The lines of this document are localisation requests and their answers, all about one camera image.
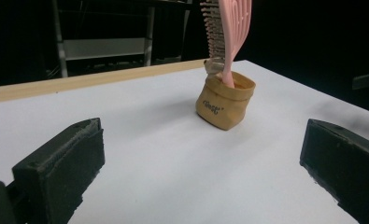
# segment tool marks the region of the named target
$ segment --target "wooden edge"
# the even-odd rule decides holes
[[[80,77],[58,78],[45,81],[29,82],[0,87],[0,102],[27,98],[37,95],[50,94],[58,91],[70,91],[84,87],[102,85],[140,77],[153,77],[173,72],[200,68],[204,66],[202,60],[182,63],[153,65]]]

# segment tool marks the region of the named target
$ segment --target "brown paper bag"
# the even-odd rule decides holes
[[[235,88],[221,82],[220,74],[209,75],[196,101],[196,112],[203,119],[223,130],[230,130],[245,117],[248,101],[256,84],[232,72]]]

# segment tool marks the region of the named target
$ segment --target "hairbrush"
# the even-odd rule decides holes
[[[251,0],[205,0],[201,7],[210,56],[206,71],[221,72],[222,83],[234,88],[231,66],[248,35]]]

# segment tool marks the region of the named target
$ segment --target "white tabletop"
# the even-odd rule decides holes
[[[106,164],[70,223],[357,223],[299,160],[308,119],[369,139],[369,111],[250,62],[233,70],[257,87],[228,132],[195,113],[204,69],[2,102],[0,180],[69,125],[100,118]]]

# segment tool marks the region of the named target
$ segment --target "table edge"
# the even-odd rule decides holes
[[[0,86],[0,102],[200,68],[204,59]]]

